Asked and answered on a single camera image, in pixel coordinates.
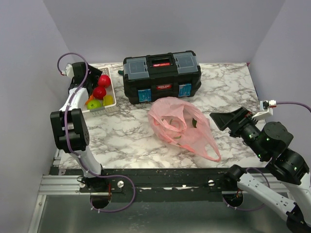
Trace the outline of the green fake apple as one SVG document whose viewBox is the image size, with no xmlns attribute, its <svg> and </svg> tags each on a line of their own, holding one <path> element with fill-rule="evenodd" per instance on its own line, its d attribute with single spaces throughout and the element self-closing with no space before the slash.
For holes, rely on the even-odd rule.
<svg viewBox="0 0 311 233">
<path fill-rule="evenodd" d="M 86 107 L 88 110 L 97 109 L 102 107 L 102 103 L 99 100 L 90 100 L 87 102 Z"/>
</svg>

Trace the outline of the pink plastic bag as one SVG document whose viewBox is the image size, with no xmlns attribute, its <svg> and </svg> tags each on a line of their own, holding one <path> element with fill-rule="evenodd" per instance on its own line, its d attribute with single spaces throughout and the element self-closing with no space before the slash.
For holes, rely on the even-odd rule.
<svg viewBox="0 0 311 233">
<path fill-rule="evenodd" d="M 192 125 L 193 118 L 197 128 Z M 148 121 L 160 140 L 210 161 L 221 161 L 209 119 L 192 103 L 175 97 L 160 98 L 152 104 Z"/>
</svg>

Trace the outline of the yellow fake lemon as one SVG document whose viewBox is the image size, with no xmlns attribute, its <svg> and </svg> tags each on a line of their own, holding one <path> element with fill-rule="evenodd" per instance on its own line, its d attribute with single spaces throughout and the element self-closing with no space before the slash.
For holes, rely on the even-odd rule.
<svg viewBox="0 0 311 233">
<path fill-rule="evenodd" d="M 106 95 L 103 97 L 103 106 L 109 106 L 114 104 L 114 99 L 112 95 Z"/>
</svg>

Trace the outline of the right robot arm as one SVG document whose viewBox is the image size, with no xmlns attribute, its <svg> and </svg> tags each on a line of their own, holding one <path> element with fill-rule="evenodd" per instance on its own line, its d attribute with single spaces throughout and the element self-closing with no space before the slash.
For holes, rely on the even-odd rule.
<svg viewBox="0 0 311 233">
<path fill-rule="evenodd" d="M 229 113 L 211 113 L 220 131 L 229 129 L 231 137 L 239 137 L 259 158 L 266 169 L 293 196 L 287 199 L 256 180 L 246 169 L 233 165 L 224 174 L 224 186 L 240 189 L 270 207 L 293 233 L 311 231 L 311 171 L 304 158 L 291 150 L 294 136 L 280 122 L 268 122 L 262 130 L 256 127 L 263 112 L 252 114 L 241 107 Z"/>
</svg>

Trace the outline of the fake orange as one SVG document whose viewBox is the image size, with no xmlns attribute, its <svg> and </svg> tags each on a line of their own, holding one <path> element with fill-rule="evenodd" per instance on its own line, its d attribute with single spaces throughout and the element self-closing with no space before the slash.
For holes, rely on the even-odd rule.
<svg viewBox="0 0 311 233">
<path fill-rule="evenodd" d="M 85 102 L 85 105 L 87 105 L 90 101 L 94 100 L 94 96 L 90 95 L 88 100 Z"/>
</svg>

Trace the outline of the red fake apple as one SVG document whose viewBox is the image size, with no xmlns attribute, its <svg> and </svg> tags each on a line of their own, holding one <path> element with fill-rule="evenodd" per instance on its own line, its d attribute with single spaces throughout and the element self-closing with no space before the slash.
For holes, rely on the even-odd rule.
<svg viewBox="0 0 311 233">
<path fill-rule="evenodd" d="M 92 94 L 94 98 L 102 100 L 106 96 L 106 89 L 102 86 L 97 86 Z"/>
</svg>

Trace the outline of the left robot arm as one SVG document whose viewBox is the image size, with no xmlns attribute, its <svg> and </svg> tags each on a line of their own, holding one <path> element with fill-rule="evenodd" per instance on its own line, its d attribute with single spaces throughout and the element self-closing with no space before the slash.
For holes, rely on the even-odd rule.
<svg viewBox="0 0 311 233">
<path fill-rule="evenodd" d="M 80 166 L 85 178 L 98 192 L 107 188 L 108 180 L 101 175 L 102 166 L 89 148 L 90 136 L 82 108 L 97 86 L 102 72 L 84 62 L 68 64 L 62 72 L 71 79 L 68 98 L 60 110 L 50 114 L 56 147 L 70 155 Z"/>
</svg>

